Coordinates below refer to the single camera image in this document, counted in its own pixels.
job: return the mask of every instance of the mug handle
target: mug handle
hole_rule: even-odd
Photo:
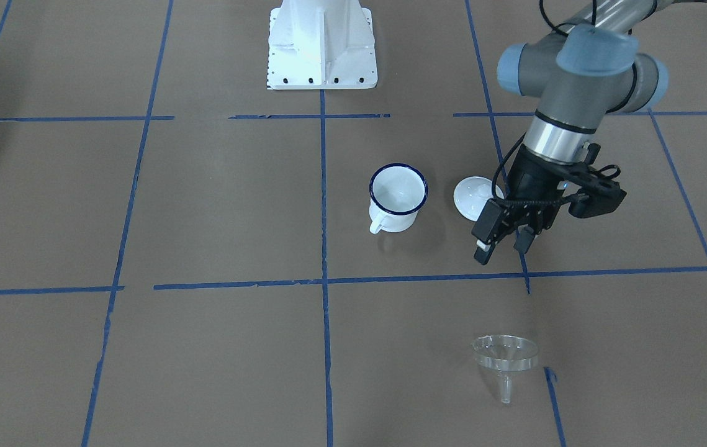
[[[378,215],[374,218],[372,223],[370,224],[370,232],[374,235],[377,235],[378,232],[381,231],[381,227],[384,226],[384,219],[387,218],[387,213],[385,212],[379,212]]]

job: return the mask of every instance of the clear plastic funnel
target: clear plastic funnel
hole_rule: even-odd
[[[472,342],[475,360],[483,368],[496,371],[500,378],[500,399],[510,404],[513,384],[510,373],[527,371],[538,365],[538,345],[520,336],[482,336]]]

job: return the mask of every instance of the white metal base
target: white metal base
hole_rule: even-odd
[[[293,5],[285,0],[271,11],[268,88],[375,87],[378,70],[370,9],[362,8],[358,0],[331,1],[328,4],[336,5],[326,9],[291,1]]]

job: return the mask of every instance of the blue joint cap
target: blue joint cap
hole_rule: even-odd
[[[521,93],[520,85],[518,85],[518,62],[521,59],[521,52],[526,46],[527,43],[510,45],[501,55],[500,62],[497,63],[497,82],[500,83],[500,87],[510,93],[520,94],[520,96],[524,96],[524,94]]]
[[[638,47],[632,36],[580,24],[557,54],[557,65],[580,76],[613,76],[632,66]]]
[[[662,63],[656,57],[651,56],[651,59],[653,59],[655,65],[657,65],[657,88],[654,90],[654,94],[652,94],[649,102],[647,102],[645,106],[641,107],[643,109],[656,106],[657,102],[659,102],[659,100],[662,99],[662,96],[665,96],[665,92],[668,91],[668,68],[665,67],[665,63]]]

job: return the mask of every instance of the white saucer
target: white saucer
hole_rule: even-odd
[[[500,187],[497,186],[497,195],[505,198]],[[470,176],[464,178],[458,186],[455,187],[453,200],[458,212],[465,218],[476,222],[486,206],[486,202],[492,198],[492,181],[481,176]]]

